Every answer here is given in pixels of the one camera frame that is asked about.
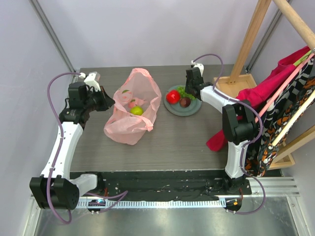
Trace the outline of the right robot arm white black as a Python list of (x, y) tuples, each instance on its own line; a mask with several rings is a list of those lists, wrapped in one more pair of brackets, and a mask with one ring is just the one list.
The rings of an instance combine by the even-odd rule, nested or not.
[(186, 70), (185, 92), (212, 105), (222, 114), (222, 130), (228, 140), (227, 176), (222, 180), (222, 188), (227, 194), (234, 194), (245, 181), (243, 158), (257, 132), (255, 109), (249, 101), (232, 98), (212, 83), (205, 83), (202, 72), (203, 69), (197, 65)]

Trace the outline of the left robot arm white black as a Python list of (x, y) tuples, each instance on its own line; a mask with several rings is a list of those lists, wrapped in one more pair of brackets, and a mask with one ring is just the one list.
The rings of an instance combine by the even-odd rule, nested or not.
[(61, 127), (50, 158), (39, 177), (32, 177), (30, 189), (41, 209), (75, 209), (87, 192), (100, 196), (105, 182), (100, 173), (86, 172), (70, 178), (70, 167), (77, 143), (93, 111), (106, 111), (114, 105), (98, 82), (75, 82), (68, 87), (65, 108), (59, 114)]

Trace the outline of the green pear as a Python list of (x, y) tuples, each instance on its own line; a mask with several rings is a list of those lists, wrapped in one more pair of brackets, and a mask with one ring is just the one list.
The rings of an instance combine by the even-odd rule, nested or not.
[(136, 116), (141, 116), (144, 111), (141, 106), (134, 106), (131, 108), (130, 113)]

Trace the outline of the green grapes bunch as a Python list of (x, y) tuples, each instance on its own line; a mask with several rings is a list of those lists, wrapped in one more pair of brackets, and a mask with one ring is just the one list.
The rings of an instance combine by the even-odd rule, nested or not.
[(185, 87), (184, 87), (184, 86), (178, 86), (178, 87), (176, 88), (176, 90), (178, 91), (178, 93), (180, 94), (180, 96), (181, 96), (182, 98), (187, 97), (187, 98), (189, 98), (190, 100), (195, 100), (195, 97), (194, 97), (193, 95), (188, 94), (188, 93), (185, 92)]

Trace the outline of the pink plastic bag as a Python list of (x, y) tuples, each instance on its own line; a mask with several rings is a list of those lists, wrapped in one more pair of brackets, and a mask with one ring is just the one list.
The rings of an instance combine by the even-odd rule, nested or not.
[[(117, 143), (135, 145), (145, 132), (153, 130), (162, 99), (160, 89), (148, 70), (134, 68), (113, 99), (113, 114), (104, 126), (104, 133)], [(141, 106), (144, 113), (131, 114), (134, 106)]]

